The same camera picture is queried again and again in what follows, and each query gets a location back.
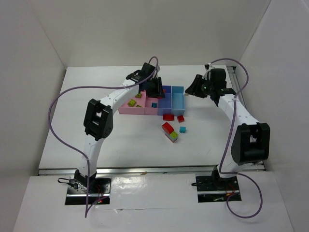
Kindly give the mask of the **long green lego brick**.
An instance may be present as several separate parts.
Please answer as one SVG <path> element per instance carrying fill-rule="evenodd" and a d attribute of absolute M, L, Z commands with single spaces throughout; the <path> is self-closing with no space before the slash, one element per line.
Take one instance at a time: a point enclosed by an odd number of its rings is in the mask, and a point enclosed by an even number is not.
<path fill-rule="evenodd" d="M 136 102 L 134 99 L 131 99 L 131 100 L 127 103 L 128 107 L 134 107 L 136 104 L 137 104 L 137 102 Z"/>

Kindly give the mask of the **small red lego brick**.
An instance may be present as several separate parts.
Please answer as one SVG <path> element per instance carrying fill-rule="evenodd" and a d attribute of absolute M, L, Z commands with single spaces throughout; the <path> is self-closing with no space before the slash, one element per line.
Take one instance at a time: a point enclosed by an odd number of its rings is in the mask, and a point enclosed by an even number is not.
<path fill-rule="evenodd" d="M 179 123 L 182 123 L 182 122 L 185 121 L 183 115 L 177 116 L 177 120 L 178 120 Z"/>

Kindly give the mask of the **wide red lego brick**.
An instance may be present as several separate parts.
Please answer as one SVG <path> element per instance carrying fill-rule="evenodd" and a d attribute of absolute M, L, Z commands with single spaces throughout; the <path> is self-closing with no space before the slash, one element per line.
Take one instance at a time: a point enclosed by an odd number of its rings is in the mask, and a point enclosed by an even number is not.
<path fill-rule="evenodd" d="M 174 115 L 173 114 L 163 114 L 162 119 L 164 121 L 173 121 L 174 120 Z"/>

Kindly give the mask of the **small cyan lego brick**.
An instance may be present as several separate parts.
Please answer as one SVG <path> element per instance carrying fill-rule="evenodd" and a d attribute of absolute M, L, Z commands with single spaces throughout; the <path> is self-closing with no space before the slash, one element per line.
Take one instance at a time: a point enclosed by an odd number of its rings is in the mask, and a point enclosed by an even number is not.
<path fill-rule="evenodd" d="M 186 127 L 180 127 L 179 132 L 180 133 L 186 133 Z"/>

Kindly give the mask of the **multicolour lego stack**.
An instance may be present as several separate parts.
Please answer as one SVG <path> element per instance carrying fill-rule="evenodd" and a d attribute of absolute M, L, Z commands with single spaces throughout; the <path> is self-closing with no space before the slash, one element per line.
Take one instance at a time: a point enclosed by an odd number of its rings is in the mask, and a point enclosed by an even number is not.
<path fill-rule="evenodd" d="M 173 143 L 178 140 L 178 133 L 174 130 L 174 128 L 168 122 L 165 122 L 161 127 L 162 127 L 162 130 L 165 132 L 165 135 Z"/>

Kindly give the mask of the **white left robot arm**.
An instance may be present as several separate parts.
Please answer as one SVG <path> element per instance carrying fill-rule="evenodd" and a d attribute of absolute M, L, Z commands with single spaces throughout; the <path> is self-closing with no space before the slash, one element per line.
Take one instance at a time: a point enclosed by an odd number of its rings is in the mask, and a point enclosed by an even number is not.
<path fill-rule="evenodd" d="M 122 85 L 99 100 L 88 102 L 84 117 L 85 143 L 80 166 L 74 179 L 91 189 L 97 174 L 97 161 L 104 140 L 113 130 L 113 115 L 128 100 L 145 91 L 152 98 L 163 97 L 162 80 L 158 77 L 159 66 L 144 63 L 140 70 L 129 74 Z"/>

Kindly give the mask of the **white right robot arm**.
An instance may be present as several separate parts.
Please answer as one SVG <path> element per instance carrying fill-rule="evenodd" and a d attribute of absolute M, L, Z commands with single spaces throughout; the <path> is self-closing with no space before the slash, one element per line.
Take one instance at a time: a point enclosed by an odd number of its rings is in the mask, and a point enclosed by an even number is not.
<path fill-rule="evenodd" d="M 270 126 L 255 119 L 240 102 L 234 89 L 227 87 L 224 69 L 214 68 L 205 75 L 196 75 L 185 93 L 199 98 L 210 97 L 231 121 L 223 157 L 213 169 L 210 183 L 196 183 L 199 190 L 226 190 L 244 166 L 268 159 Z"/>

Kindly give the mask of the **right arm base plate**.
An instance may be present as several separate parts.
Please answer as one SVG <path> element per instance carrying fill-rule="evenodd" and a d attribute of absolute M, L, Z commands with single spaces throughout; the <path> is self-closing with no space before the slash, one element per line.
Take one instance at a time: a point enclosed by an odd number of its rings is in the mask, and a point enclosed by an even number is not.
<path fill-rule="evenodd" d="M 191 184 L 197 190 L 199 203 L 217 203 L 242 201 L 236 177 L 215 182 L 211 176 L 196 176 L 196 181 Z"/>

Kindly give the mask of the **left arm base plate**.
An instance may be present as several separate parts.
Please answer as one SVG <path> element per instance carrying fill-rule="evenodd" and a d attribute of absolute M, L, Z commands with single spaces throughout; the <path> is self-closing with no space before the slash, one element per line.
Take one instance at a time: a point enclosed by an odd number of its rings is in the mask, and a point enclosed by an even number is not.
<path fill-rule="evenodd" d="M 86 204 L 86 187 L 80 185 L 73 178 L 69 179 L 66 193 L 65 205 L 85 205 Z M 89 202 L 91 205 L 110 204 L 111 178 L 98 178 L 94 186 L 89 190 Z"/>

